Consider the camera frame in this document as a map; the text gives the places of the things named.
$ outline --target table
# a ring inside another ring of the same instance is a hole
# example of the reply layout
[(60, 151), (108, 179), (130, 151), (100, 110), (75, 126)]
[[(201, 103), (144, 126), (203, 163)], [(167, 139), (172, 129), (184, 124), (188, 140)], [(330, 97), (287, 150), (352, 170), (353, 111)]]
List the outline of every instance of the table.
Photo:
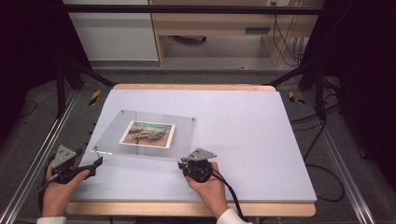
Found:
[[(310, 217), (317, 199), (280, 95), (248, 85), (117, 85), (107, 96), (88, 151), (121, 109), (196, 117), (191, 150), (215, 152), (247, 217)], [(227, 200), (234, 207), (232, 196)], [(210, 217), (175, 162), (104, 155), (67, 206), (74, 215)]]

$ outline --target hand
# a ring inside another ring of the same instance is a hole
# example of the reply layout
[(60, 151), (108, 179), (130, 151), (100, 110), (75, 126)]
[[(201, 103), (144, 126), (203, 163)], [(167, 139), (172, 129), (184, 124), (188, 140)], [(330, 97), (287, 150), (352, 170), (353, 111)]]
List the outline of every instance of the hand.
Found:
[[(218, 164), (216, 162), (211, 163), (212, 168), (219, 171)], [(224, 184), (217, 178), (211, 176), (205, 183), (198, 183), (186, 175), (186, 180), (190, 188), (197, 191), (206, 207), (210, 209), (216, 219), (229, 209), (225, 200)]]
[[(47, 178), (51, 176), (51, 165), (47, 169)], [(69, 203), (70, 197), (75, 188), (81, 183), (85, 177), (90, 173), (85, 170), (76, 175), (69, 183), (63, 185), (54, 181), (49, 183), (46, 187), (43, 199), (43, 212), (42, 217), (62, 217), (66, 206)]]

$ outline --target black curtain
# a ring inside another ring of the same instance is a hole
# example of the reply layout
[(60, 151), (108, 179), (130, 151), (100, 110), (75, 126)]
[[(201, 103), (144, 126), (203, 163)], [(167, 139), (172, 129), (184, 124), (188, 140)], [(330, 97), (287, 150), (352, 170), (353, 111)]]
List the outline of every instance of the black curtain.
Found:
[[(326, 1), (330, 7), (343, 2), (348, 6), (352, 1)], [(362, 155), (376, 160), (396, 191), (395, 15), (396, 1), (356, 1), (327, 43), (319, 64), (325, 76), (340, 78), (340, 103)], [(320, 40), (339, 18), (319, 18), (305, 60), (315, 55)], [(304, 75), (314, 81), (315, 73)]]
[[(62, 4), (51, 0), (49, 4)], [(62, 61), (91, 69), (68, 13), (43, 10), (37, 0), (0, 2), (0, 141), (9, 133), (33, 87), (56, 78)], [(78, 71), (68, 69), (74, 81)]]

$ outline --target metal rail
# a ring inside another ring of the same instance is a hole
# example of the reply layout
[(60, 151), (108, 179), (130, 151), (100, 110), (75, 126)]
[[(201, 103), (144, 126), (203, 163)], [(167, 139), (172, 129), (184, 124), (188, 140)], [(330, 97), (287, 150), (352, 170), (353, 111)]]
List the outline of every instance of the metal rail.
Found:
[(147, 5), (43, 5), (45, 10), (85, 13), (199, 13), (199, 14), (269, 14), (324, 15), (342, 10), (321, 7), (243, 7), (243, 6), (147, 6)]
[(35, 183), (35, 180), (37, 179), (40, 171), (46, 163), (46, 158), (50, 154), (51, 149), (70, 114), (70, 111), (76, 101), (77, 96), (78, 91), (71, 91), (69, 99), (66, 103), (66, 110), (64, 111), (63, 115), (59, 119), (56, 119), (53, 123), (52, 128), (47, 135), (47, 138), (45, 139), (43, 145), (35, 156), (35, 159), (33, 160), (29, 170), (27, 171), (25, 177), (20, 183), (8, 206), (1, 214), (0, 224), (12, 223), (17, 217), (17, 214), (20, 212), (21, 207), (26, 200), (26, 197), (28, 196), (33, 184)]
[[(315, 113), (314, 100), (312, 99), (311, 94), (303, 91), (303, 96), (311, 111)], [(352, 174), (349, 172), (346, 163), (344, 162), (340, 152), (337, 149), (337, 146), (332, 140), (332, 136), (330, 135), (329, 130), (326, 127), (324, 127), (322, 133), (322, 141), (325, 144), (330, 158), (332, 159), (332, 164), (334, 165), (337, 174), (344, 183), (344, 186), (346, 188), (346, 194), (349, 198), (350, 203), (352, 204), (356, 216), (359, 219), (359, 222), (361, 224), (375, 224), (373, 215), (371, 214), (370, 209), (366, 204), (366, 201), (364, 201), (358, 185), (353, 179)]]

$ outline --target white sleeve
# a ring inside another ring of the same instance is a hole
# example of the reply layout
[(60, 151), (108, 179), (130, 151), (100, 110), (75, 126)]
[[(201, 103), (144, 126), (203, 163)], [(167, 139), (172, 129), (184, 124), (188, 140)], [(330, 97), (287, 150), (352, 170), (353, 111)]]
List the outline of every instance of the white sleeve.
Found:
[(250, 222), (245, 222), (242, 220), (232, 208), (225, 211), (218, 219), (217, 224), (247, 224)]
[(36, 224), (65, 224), (66, 217), (41, 217)]

